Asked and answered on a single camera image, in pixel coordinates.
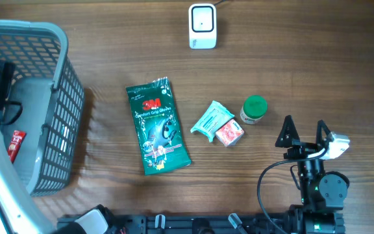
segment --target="teal and white packet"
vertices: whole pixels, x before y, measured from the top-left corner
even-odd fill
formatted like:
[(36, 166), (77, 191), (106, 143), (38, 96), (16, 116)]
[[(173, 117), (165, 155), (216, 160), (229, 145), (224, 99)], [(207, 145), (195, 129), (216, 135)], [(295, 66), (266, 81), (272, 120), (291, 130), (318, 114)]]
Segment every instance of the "teal and white packet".
[(225, 123), (234, 117), (226, 107), (213, 101), (209, 108), (206, 110), (205, 114), (200, 118), (200, 120), (192, 127), (191, 133), (194, 131), (199, 131), (208, 137), (209, 142), (213, 142), (213, 138), (216, 135), (216, 131), (219, 130)]

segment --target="wooden table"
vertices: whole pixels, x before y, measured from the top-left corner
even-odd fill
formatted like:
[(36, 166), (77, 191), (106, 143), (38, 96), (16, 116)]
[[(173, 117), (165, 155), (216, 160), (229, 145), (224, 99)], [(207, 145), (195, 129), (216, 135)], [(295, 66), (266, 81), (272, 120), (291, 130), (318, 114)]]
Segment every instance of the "wooden table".
[[(348, 233), (374, 233), (374, 2), (233, 1), (218, 6), (218, 47), (188, 46), (192, 2), (4, 5), (0, 18), (50, 21), (69, 37), (69, 58), (86, 103), (70, 185), (35, 198), (54, 222), (101, 203), (116, 214), (260, 212), (256, 182), (282, 159), (274, 147), (284, 117), (313, 142), (317, 121), (349, 135), (351, 147), (325, 163), (351, 180)], [(193, 164), (144, 176), (126, 86), (168, 76)], [(268, 113), (232, 148), (190, 128), (212, 100), (238, 116), (259, 94)], [(268, 211), (299, 204), (289, 165), (262, 185)]]

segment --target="basket handle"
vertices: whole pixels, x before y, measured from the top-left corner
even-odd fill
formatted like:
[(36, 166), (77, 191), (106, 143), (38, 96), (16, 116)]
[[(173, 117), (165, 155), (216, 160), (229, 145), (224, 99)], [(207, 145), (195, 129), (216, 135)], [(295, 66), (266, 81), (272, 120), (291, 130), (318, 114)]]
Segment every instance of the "basket handle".
[(65, 32), (54, 23), (46, 22), (28, 22), (28, 21), (19, 21), (19, 20), (7, 20), (0, 19), (0, 28), (16, 28), (16, 29), (31, 29), (31, 30), (43, 30), (53, 33), (60, 42), (60, 54), (58, 56), (58, 61), (56, 65), (55, 74), (53, 77), (53, 90), (57, 90), (60, 86), (60, 78), (63, 72), (64, 63), (66, 62), (66, 56), (69, 49), (69, 41)]

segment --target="glove image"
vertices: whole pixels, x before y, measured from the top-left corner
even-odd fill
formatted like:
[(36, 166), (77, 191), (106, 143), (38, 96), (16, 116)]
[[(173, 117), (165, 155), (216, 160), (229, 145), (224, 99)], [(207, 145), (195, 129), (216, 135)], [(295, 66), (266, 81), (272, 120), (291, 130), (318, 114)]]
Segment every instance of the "glove image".
[(171, 124), (170, 118), (166, 118), (159, 121), (157, 125), (150, 128), (148, 131), (148, 141), (152, 143), (154, 151), (158, 150), (159, 146), (166, 147), (173, 140), (177, 131), (172, 130), (172, 132), (168, 134), (168, 126)]

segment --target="3m logo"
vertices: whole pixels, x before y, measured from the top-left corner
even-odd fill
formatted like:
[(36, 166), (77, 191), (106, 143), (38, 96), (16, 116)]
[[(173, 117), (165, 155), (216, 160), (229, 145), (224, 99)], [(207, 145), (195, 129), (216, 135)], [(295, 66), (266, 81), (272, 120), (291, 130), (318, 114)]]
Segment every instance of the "3m logo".
[(161, 101), (159, 98), (156, 98), (155, 101), (153, 99), (151, 100), (148, 100), (148, 101), (144, 101), (142, 103), (142, 109), (144, 111), (149, 111), (151, 109), (157, 109), (159, 107), (161, 107)]

